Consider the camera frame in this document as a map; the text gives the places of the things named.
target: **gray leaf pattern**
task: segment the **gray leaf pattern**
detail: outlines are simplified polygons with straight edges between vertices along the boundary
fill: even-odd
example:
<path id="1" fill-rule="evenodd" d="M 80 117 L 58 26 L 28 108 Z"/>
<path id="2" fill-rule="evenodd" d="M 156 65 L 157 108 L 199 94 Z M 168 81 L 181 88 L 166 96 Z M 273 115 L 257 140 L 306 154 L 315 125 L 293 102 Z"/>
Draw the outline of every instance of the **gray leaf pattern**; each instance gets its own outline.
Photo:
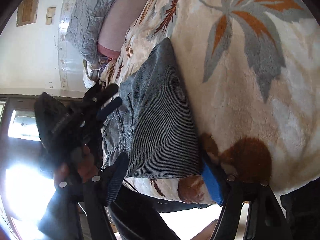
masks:
<path id="1" fill-rule="evenodd" d="M 221 0 L 221 7 L 199 1 L 223 12 L 209 33 L 203 82 L 210 79 L 223 52 L 230 46 L 233 18 L 244 31 L 248 65 L 256 74 L 262 99 L 266 102 L 273 79 L 281 74 L 281 67 L 285 67 L 279 33 L 266 12 L 286 22 L 313 18 L 312 14 L 301 0 Z"/>

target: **metal rivet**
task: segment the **metal rivet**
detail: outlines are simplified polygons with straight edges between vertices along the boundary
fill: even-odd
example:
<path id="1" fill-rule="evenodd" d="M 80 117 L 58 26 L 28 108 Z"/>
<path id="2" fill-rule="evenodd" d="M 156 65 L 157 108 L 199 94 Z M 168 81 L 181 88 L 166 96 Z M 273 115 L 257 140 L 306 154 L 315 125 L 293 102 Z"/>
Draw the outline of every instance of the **metal rivet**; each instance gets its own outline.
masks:
<path id="1" fill-rule="evenodd" d="M 230 175 L 227 177 L 227 180 L 229 180 L 229 181 L 235 181 L 235 179 L 236 179 L 236 177 L 233 175 Z"/>
<path id="2" fill-rule="evenodd" d="M 67 182 L 63 181 L 59 184 L 59 187 L 65 187 L 67 185 Z"/>
<path id="3" fill-rule="evenodd" d="M 93 176 L 92 179 L 91 179 L 93 182 L 97 182 L 100 180 L 100 176 L 96 175 L 96 176 Z"/>
<path id="4" fill-rule="evenodd" d="M 261 184 L 263 187 L 268 186 L 268 182 L 267 182 L 266 180 L 261 181 L 260 184 Z"/>

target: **bedsheet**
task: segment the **bedsheet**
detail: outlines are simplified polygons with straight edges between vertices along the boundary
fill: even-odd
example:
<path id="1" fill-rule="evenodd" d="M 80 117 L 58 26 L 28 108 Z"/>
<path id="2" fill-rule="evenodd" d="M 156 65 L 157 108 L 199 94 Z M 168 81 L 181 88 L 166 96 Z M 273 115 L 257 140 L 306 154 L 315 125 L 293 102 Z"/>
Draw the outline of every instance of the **bedsheet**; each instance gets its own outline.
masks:
<path id="1" fill-rule="evenodd" d="M 165 37 L 213 162 L 281 195 L 320 176 L 320 27 L 301 0 L 148 0 L 108 82 L 126 80 Z M 212 202 L 201 176 L 127 182 Z"/>

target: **red fabric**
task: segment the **red fabric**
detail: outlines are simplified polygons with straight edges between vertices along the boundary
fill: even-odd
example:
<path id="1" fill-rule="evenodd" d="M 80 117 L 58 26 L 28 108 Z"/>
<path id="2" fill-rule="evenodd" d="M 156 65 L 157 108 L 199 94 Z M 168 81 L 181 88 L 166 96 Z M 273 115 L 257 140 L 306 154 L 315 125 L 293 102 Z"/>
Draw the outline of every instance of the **red fabric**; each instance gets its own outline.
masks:
<path id="1" fill-rule="evenodd" d="M 120 52 L 119 51 L 115 51 L 112 49 L 107 49 L 105 47 L 103 47 L 100 43 L 98 43 L 98 51 L 105 55 L 106 57 L 111 57 L 111 58 L 119 58 L 120 56 Z"/>

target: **black cable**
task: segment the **black cable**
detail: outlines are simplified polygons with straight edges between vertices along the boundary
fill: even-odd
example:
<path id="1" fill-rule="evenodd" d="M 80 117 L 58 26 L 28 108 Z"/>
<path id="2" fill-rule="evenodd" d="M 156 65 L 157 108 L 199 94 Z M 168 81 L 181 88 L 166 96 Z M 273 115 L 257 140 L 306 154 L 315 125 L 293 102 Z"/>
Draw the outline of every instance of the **black cable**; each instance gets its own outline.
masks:
<path id="1" fill-rule="evenodd" d="M 138 190 L 136 190 L 136 188 L 134 186 L 132 186 L 126 179 L 123 179 L 131 188 L 133 188 L 136 192 L 138 192 Z"/>

